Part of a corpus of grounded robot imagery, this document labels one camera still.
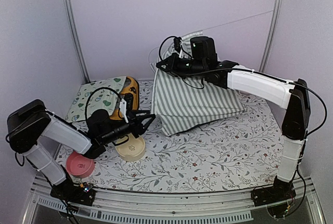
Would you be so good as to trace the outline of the green patterned cushion mat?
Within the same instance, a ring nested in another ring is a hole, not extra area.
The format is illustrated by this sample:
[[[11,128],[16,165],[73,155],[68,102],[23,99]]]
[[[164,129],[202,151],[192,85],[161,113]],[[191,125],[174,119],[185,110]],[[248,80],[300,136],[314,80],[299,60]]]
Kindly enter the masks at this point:
[[[109,115],[119,107],[120,92],[126,76],[109,78],[80,86],[65,117],[67,122],[84,121],[98,109],[105,109]]]

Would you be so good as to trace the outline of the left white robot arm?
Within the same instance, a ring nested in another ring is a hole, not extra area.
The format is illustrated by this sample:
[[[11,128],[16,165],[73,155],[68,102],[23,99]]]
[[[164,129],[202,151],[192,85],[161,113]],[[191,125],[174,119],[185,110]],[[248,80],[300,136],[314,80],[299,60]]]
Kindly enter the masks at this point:
[[[73,200],[78,194],[76,186],[69,182],[65,169],[39,139],[51,139],[86,158],[95,159],[106,151],[108,144],[115,144],[129,134],[136,138],[144,134],[154,119],[155,115],[148,110],[130,110],[122,120],[116,121],[110,119],[106,110],[98,109],[87,119],[88,131],[83,132],[47,110],[40,99],[35,99],[8,116],[6,140],[15,153],[23,155],[57,186],[60,195]]]

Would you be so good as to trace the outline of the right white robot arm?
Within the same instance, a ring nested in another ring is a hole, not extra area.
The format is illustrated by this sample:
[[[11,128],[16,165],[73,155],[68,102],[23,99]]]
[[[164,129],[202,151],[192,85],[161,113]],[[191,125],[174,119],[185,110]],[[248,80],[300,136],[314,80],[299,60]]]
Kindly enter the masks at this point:
[[[284,140],[277,182],[269,190],[273,201],[289,193],[310,118],[310,100],[304,80],[290,81],[269,76],[239,63],[219,61],[214,40],[190,39],[189,57],[174,37],[172,53],[156,64],[152,111],[160,117],[162,130],[171,136],[196,126],[236,116],[243,107],[237,92],[244,92],[284,109],[281,132]]]

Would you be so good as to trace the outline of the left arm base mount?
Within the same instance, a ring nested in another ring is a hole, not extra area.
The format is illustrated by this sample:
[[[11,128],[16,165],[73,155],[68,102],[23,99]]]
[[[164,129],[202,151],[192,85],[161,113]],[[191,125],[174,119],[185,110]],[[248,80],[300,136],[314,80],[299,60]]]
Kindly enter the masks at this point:
[[[92,206],[95,200],[96,191],[94,189],[81,187],[69,180],[65,180],[59,185],[51,184],[52,190],[50,196],[58,198],[65,202]]]

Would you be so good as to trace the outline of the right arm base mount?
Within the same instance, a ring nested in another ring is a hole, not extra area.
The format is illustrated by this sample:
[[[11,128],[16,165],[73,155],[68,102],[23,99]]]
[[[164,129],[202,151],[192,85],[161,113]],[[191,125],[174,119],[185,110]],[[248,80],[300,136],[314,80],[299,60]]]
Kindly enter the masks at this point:
[[[272,186],[258,187],[251,191],[251,199],[255,206],[262,206],[292,199],[296,192],[292,183],[277,181]]]

